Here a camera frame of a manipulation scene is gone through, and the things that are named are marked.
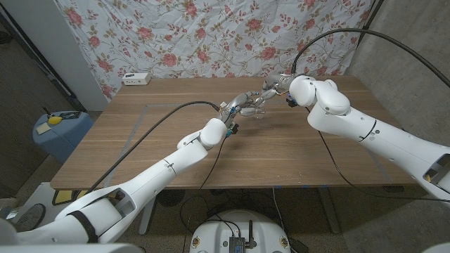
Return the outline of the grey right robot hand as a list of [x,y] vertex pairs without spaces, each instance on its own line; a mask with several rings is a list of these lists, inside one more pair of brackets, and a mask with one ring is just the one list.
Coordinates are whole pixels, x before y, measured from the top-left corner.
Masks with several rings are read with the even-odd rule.
[[254,105],[259,107],[264,101],[289,91],[290,84],[295,78],[291,74],[269,74],[265,77],[261,95],[255,100]]

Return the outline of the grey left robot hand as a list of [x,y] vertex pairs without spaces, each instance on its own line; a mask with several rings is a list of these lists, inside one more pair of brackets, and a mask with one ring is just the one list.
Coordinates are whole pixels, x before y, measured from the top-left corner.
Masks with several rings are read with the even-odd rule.
[[263,115],[265,111],[265,101],[259,106],[254,105],[255,100],[260,96],[260,92],[248,91],[240,93],[230,103],[221,105],[220,118],[225,125],[230,125],[236,115],[250,117]]

